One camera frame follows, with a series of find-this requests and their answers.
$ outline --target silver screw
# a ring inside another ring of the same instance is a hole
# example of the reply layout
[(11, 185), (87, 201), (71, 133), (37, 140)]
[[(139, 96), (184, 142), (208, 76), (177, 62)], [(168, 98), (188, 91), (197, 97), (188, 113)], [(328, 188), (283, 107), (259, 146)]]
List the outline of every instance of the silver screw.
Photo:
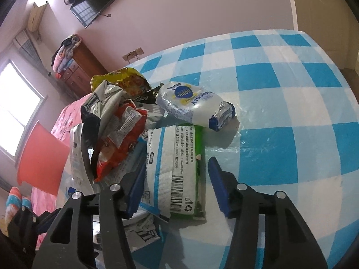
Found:
[(121, 186), (118, 184), (112, 184), (110, 187), (111, 191), (119, 191), (121, 189)]
[(244, 184), (244, 183), (239, 183), (238, 185), (237, 185), (237, 189), (238, 190), (246, 190), (247, 189), (247, 185), (246, 184)]
[(284, 199), (287, 195), (283, 191), (278, 191), (276, 196), (280, 199)]
[(79, 199), (81, 197), (81, 193), (80, 192), (75, 192), (73, 195), (72, 195), (72, 198), (73, 199)]

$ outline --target window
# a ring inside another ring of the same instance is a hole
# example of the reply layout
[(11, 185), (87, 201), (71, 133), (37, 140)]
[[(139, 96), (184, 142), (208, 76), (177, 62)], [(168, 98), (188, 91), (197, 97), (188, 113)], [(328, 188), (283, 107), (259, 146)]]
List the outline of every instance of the window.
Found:
[(12, 158), (44, 98), (9, 62), (0, 73), (0, 146)]

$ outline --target red snack bag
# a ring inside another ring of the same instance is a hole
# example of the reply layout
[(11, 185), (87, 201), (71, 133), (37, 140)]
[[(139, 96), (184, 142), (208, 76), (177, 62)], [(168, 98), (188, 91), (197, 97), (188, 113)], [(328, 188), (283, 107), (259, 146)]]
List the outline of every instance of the red snack bag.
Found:
[(110, 171), (122, 162), (127, 153), (145, 130), (147, 110), (137, 109), (132, 100), (125, 101), (114, 113), (102, 139), (98, 156), (95, 182), (99, 182)]

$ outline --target yellow snack bag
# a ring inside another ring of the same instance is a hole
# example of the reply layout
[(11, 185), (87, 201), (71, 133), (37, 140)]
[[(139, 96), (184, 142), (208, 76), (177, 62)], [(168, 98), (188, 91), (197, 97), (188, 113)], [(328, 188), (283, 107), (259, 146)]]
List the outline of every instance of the yellow snack bag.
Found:
[(107, 80), (124, 89), (132, 98), (151, 90), (150, 84), (134, 68), (123, 68), (103, 76), (93, 76), (91, 79), (91, 91), (93, 92), (103, 80)]

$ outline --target blue checkered tablecloth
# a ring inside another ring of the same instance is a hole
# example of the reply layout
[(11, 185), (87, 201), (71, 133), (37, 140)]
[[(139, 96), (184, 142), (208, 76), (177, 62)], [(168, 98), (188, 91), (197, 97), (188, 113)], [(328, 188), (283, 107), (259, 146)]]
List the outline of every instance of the blue checkered tablecloth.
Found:
[[(273, 194), (287, 192), (333, 267), (359, 232), (359, 106), (326, 53), (303, 32), (258, 30), (196, 40), (130, 65), (152, 86), (186, 82), (220, 95), (238, 120), (204, 131), (205, 161)], [(133, 253), (137, 268), (224, 267), (234, 220), (206, 171), (206, 222), (161, 223), (162, 240)], [(257, 268), (264, 222), (260, 221)]]

